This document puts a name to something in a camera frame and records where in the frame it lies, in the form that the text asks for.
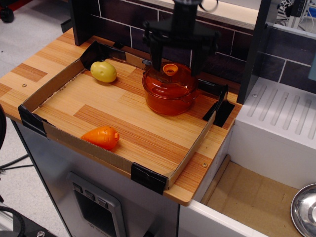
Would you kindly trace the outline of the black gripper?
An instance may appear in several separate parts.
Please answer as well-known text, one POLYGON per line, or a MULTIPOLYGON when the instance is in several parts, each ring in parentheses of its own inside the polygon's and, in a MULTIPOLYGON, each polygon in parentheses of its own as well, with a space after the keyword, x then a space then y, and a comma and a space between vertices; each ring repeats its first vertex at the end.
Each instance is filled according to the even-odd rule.
POLYGON ((200 7, 213 12, 217 6, 218 3, 205 10, 201 2, 175 2, 170 18, 143 23, 143 43, 150 47, 151 63, 156 71, 160 71, 164 46, 193 50, 191 75, 197 76, 202 71, 206 54, 213 54, 218 49, 220 33, 197 22, 197 11, 200 7))

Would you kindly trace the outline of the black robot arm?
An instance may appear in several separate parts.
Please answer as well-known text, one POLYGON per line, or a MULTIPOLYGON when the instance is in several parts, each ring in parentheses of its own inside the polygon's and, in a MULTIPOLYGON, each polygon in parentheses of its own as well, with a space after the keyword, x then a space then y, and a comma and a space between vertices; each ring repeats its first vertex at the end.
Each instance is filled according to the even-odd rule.
POLYGON ((145 21, 143 43, 150 49, 153 68, 161 68, 163 48, 173 47, 192 51, 191 75, 201 73, 207 58, 216 53, 220 32, 196 21, 200 0, 175 0, 171 18, 145 21))

